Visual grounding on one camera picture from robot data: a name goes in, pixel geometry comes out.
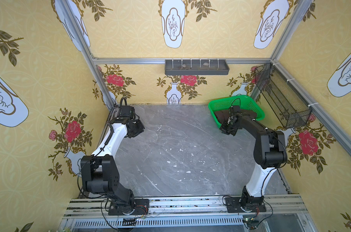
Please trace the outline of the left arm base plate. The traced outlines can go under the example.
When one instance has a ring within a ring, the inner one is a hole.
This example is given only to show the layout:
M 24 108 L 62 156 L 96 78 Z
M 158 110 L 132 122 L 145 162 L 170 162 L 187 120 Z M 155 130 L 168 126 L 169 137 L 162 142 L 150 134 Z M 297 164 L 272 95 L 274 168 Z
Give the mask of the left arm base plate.
M 149 211 L 149 199 L 134 199 L 133 207 L 110 202 L 106 209 L 110 216 L 145 216 Z

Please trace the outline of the dark brown long pants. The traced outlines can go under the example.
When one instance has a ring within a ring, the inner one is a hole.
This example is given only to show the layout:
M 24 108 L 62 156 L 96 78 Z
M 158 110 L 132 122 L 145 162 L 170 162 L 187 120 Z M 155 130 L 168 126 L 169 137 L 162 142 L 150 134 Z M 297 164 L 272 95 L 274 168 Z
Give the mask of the dark brown long pants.
M 248 116 L 251 116 L 253 119 L 257 118 L 257 113 L 252 110 L 238 109 L 237 112 L 247 114 Z M 214 115 L 220 124 L 222 124 L 230 117 L 229 110 L 216 111 L 214 112 Z

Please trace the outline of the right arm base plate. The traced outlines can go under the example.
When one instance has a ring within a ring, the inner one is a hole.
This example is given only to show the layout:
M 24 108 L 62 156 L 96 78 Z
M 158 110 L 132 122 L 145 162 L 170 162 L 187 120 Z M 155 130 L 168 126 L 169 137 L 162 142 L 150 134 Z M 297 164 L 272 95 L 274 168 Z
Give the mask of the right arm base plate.
M 223 196 L 223 204 L 227 207 L 228 213 L 261 213 L 266 212 L 263 198 L 256 197 L 231 197 Z

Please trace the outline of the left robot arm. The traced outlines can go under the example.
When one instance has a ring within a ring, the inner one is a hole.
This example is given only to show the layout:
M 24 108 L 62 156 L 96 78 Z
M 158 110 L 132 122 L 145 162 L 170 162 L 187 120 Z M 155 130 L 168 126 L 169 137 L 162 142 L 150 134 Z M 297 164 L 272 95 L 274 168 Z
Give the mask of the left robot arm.
M 124 138 L 133 138 L 144 132 L 144 125 L 134 107 L 127 104 L 126 97 L 115 108 L 113 118 L 108 121 L 108 132 L 99 147 L 90 156 L 83 156 L 77 181 L 81 193 L 85 191 L 108 198 L 112 209 L 110 215 L 133 215 L 137 204 L 132 190 L 120 184 L 120 175 L 115 155 Z

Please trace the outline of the green plastic basket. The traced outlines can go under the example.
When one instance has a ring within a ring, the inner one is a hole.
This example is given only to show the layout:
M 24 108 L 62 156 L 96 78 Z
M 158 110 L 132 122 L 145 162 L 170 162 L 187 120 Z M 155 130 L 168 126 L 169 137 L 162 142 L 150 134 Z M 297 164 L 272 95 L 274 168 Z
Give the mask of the green plastic basket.
M 265 113 L 262 110 L 262 108 L 254 101 L 254 99 L 252 99 L 247 95 L 238 95 L 238 96 L 220 98 L 220 99 L 212 100 L 208 104 L 208 108 L 211 112 L 211 116 L 213 117 L 218 128 L 220 128 L 221 123 L 217 120 L 215 112 L 221 111 L 221 110 L 228 110 L 231 106 L 235 106 L 235 105 L 240 106 L 240 108 L 244 110 L 254 111 L 257 114 L 257 117 L 256 117 L 257 121 L 261 121 L 265 118 Z

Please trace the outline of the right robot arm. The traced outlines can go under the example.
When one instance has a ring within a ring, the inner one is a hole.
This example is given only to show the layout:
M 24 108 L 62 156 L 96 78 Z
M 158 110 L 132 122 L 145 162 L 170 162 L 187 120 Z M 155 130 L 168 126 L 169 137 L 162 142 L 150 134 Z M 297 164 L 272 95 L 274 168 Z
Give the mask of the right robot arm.
M 255 139 L 253 158 L 255 167 L 252 176 L 244 186 L 241 197 L 227 197 L 229 212 L 265 212 L 263 203 L 265 189 L 274 172 L 287 162 L 285 136 L 257 120 L 257 113 L 233 105 L 227 110 L 215 112 L 223 134 L 235 136 L 245 129 Z

